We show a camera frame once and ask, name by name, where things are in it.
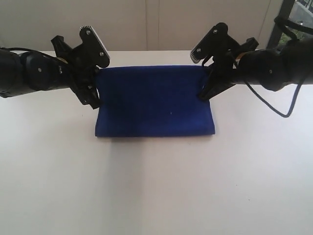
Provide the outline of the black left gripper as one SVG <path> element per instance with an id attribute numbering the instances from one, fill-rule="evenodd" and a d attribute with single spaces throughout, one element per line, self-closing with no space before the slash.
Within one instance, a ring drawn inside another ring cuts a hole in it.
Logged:
<path id="1" fill-rule="evenodd" d="M 96 78 L 100 68 L 96 66 L 83 67 L 76 60 L 77 58 L 73 53 L 74 48 L 64 41 L 63 36 L 55 36 L 51 43 L 56 52 L 56 57 L 66 63 L 70 75 L 68 82 L 70 89 L 83 105 L 90 105 L 92 109 L 98 109 L 100 99 L 96 88 Z"/>

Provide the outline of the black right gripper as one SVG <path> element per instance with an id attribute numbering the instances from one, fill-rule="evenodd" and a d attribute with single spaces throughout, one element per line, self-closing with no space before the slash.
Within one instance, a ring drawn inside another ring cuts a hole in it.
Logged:
<path id="1" fill-rule="evenodd" d="M 242 53 L 255 50 L 259 43 L 255 38 L 251 37 L 245 43 L 239 45 L 240 47 L 235 50 L 229 50 L 212 57 L 213 64 L 210 66 L 210 69 L 206 70 L 204 84 L 198 94 L 200 100 L 210 100 L 232 88 L 234 84 L 231 84 L 229 77 L 233 75 L 236 58 Z"/>

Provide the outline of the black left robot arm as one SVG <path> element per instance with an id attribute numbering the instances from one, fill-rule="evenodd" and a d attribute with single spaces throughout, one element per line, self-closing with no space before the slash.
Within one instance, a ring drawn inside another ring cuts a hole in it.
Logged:
<path id="1" fill-rule="evenodd" d="M 55 36 L 51 40 L 55 56 L 28 48 L 1 47 L 0 96 L 70 89 L 83 105 L 99 108 L 95 76 L 110 64 L 110 57 L 90 29 L 81 40 L 80 45 L 71 47 L 63 36 Z"/>

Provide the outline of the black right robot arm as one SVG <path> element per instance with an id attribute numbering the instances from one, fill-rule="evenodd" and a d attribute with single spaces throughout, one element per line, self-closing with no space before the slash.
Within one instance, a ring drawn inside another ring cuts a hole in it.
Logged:
<path id="1" fill-rule="evenodd" d="M 261 85 L 276 92 L 287 85 L 313 83 L 313 40 L 292 42 L 276 49 L 247 51 L 237 61 L 232 52 L 214 57 L 205 70 L 208 79 L 200 100 L 210 100 L 234 85 Z"/>

